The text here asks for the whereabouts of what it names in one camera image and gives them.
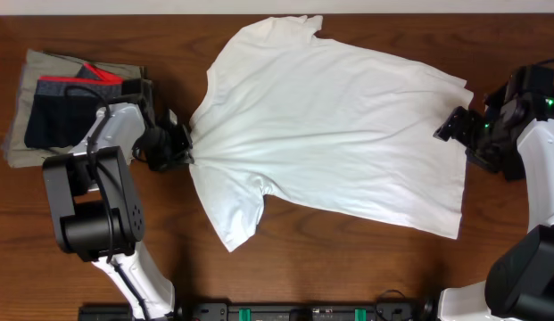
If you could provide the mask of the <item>white t-shirt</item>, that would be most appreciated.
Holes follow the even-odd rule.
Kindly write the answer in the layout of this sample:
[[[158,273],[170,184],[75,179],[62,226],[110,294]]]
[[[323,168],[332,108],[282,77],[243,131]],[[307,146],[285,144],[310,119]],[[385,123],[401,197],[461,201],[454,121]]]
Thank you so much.
[[[423,62],[317,37],[322,18],[241,28],[207,72],[190,174],[227,250],[265,197],[455,239],[466,155],[434,131],[472,93]]]

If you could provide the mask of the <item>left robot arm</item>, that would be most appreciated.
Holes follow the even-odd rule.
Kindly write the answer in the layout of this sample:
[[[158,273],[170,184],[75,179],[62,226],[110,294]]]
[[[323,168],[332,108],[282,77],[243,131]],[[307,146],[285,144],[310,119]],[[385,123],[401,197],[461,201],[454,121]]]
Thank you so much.
[[[42,170],[60,249],[102,270],[124,304],[86,304],[80,320],[179,320],[175,287],[147,250],[142,202],[128,164],[156,172],[193,163],[192,140],[171,110],[156,117],[153,84],[136,79],[117,97],[72,85],[63,94],[89,94],[95,122],[68,153],[45,160]]]

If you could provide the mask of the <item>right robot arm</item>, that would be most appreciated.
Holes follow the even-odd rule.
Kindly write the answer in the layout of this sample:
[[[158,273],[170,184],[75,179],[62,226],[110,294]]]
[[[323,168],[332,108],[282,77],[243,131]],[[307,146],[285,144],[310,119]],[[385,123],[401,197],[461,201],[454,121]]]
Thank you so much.
[[[441,291],[426,320],[554,320],[554,59],[525,65],[484,100],[456,108],[434,132],[466,148],[469,162],[523,179],[528,231],[480,283]]]

